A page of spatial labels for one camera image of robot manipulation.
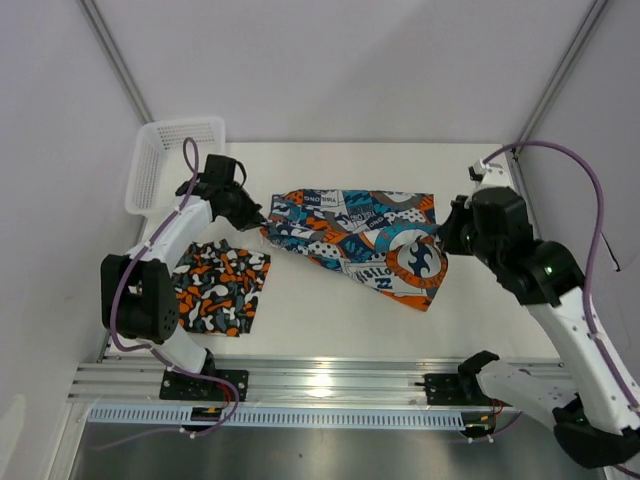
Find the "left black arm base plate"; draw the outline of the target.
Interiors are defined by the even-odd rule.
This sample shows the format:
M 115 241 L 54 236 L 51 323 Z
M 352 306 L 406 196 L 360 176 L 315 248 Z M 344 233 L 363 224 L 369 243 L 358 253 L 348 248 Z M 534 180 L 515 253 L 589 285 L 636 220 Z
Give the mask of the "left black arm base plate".
M 236 388 L 240 402 L 245 401 L 249 386 L 247 370 L 218 370 L 217 375 Z M 176 401 L 233 402 L 234 394 L 228 386 L 221 385 L 219 382 L 196 379 L 166 370 L 160 386 L 159 398 Z

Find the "orange black camo shorts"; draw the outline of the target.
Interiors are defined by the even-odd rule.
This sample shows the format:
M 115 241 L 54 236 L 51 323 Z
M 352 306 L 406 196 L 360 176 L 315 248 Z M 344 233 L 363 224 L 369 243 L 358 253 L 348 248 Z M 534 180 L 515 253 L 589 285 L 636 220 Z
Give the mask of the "orange black camo shorts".
M 268 254 L 226 240 L 192 243 L 172 274 L 182 327 L 195 334 L 248 334 L 270 266 Z

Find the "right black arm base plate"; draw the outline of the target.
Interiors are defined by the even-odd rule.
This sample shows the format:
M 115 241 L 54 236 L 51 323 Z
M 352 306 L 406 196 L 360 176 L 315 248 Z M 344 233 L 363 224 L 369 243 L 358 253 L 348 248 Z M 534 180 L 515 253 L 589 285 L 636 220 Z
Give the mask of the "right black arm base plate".
M 427 373 L 417 382 L 432 406 L 496 406 L 497 402 L 486 396 L 478 382 L 471 377 L 454 373 Z

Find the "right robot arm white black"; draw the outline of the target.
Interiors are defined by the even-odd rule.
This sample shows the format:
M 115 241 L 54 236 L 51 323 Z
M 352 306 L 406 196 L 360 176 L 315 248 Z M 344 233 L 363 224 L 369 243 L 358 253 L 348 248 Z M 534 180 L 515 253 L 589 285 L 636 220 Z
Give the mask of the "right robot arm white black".
M 481 351 L 458 367 L 473 392 L 501 400 L 547 427 L 578 465 L 614 467 L 639 453 L 639 385 L 614 352 L 587 299 L 572 253 L 535 238 L 525 200 L 509 187 L 457 196 L 438 229 L 441 249 L 473 256 L 542 327 L 575 387 L 566 390 Z

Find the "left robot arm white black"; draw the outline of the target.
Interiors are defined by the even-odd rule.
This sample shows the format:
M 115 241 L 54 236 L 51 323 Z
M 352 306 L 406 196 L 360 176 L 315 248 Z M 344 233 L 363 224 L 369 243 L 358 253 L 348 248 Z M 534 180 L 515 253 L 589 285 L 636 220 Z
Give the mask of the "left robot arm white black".
M 245 190 L 246 178 L 238 160 L 208 155 L 204 170 L 176 190 L 167 215 L 147 240 L 125 254 L 104 258 L 102 322 L 119 351 L 147 351 L 180 375 L 216 378 L 212 353 L 179 325 L 172 273 L 187 247 L 216 218 L 225 218 L 239 231 L 261 226 L 261 206 Z

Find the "blue orange patterned shorts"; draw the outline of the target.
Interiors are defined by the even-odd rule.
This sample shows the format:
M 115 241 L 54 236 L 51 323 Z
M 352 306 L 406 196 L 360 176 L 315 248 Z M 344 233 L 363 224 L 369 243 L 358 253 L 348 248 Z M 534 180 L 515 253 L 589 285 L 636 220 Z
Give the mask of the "blue orange patterned shorts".
M 437 229 L 432 193 L 298 189 L 272 196 L 261 234 L 278 249 L 426 312 L 448 271 Z

